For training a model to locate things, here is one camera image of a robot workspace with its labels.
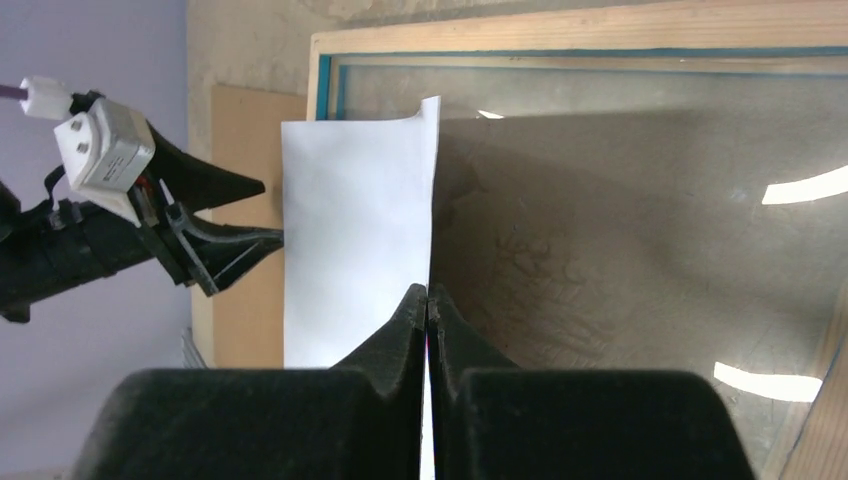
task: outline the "purple wall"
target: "purple wall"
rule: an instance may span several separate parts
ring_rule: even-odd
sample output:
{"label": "purple wall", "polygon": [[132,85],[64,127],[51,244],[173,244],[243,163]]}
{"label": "purple wall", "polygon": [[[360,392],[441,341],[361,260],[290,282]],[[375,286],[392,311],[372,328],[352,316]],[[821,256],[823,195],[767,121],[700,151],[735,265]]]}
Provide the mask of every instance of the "purple wall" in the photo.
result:
{"label": "purple wall", "polygon": [[[186,146],[186,19],[179,0],[3,0],[0,83],[26,75],[95,88]],[[60,163],[55,122],[0,102],[0,178],[29,208]],[[57,188],[67,196],[67,182]],[[70,464],[110,390],[132,371],[180,363],[188,291],[155,262],[0,322],[0,474]]]}

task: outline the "glass pane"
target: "glass pane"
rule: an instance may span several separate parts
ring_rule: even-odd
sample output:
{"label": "glass pane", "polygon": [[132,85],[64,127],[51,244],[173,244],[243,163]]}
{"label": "glass pane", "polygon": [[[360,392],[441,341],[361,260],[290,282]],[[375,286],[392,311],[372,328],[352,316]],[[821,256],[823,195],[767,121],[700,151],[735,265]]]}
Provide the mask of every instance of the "glass pane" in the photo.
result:
{"label": "glass pane", "polygon": [[[810,199],[848,189],[837,170],[848,164],[844,78],[388,66],[344,76],[346,119],[402,117],[442,96],[432,281],[509,357],[697,372],[758,470],[782,426],[800,425],[807,403],[732,388],[714,370],[821,378],[830,363],[832,350],[817,352],[842,311],[848,195]],[[763,205],[769,185],[834,170],[835,182],[766,198],[794,203]]]}

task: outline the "sheet of paper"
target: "sheet of paper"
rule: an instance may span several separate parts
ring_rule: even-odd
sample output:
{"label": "sheet of paper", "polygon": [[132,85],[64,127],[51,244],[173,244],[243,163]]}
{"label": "sheet of paper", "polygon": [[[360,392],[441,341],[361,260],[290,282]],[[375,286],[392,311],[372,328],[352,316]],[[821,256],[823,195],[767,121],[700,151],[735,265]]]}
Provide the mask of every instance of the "sheet of paper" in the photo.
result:
{"label": "sheet of paper", "polygon": [[286,368],[329,367],[427,285],[439,98],[389,121],[284,122]]}

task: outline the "purple cable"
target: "purple cable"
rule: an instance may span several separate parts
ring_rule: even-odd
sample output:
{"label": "purple cable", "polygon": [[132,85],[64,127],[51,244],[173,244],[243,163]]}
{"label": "purple cable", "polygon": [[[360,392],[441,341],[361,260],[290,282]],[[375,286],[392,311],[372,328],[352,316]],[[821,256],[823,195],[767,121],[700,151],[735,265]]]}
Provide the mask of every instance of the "purple cable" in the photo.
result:
{"label": "purple cable", "polygon": [[29,93],[26,91],[25,88],[0,85],[0,98],[11,98],[12,100],[26,100],[27,98],[29,98]]}

